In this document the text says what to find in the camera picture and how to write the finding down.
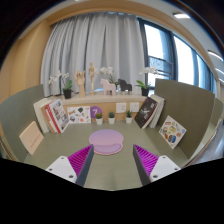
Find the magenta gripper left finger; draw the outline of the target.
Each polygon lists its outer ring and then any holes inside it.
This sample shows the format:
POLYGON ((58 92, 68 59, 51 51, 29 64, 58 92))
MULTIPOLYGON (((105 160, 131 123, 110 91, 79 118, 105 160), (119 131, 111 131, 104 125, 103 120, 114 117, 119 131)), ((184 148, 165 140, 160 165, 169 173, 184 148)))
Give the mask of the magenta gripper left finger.
POLYGON ((47 168, 47 171, 83 187, 93 155, 93 146, 89 145, 69 157, 60 156, 47 168))

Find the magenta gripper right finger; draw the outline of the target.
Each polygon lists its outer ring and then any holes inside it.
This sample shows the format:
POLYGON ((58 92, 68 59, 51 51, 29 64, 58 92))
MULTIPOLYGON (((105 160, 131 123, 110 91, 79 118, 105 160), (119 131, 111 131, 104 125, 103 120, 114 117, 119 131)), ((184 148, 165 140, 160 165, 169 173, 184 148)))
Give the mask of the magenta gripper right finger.
POLYGON ((180 170, 166 155, 157 156, 138 145, 133 145, 133 157, 143 186, 180 170))

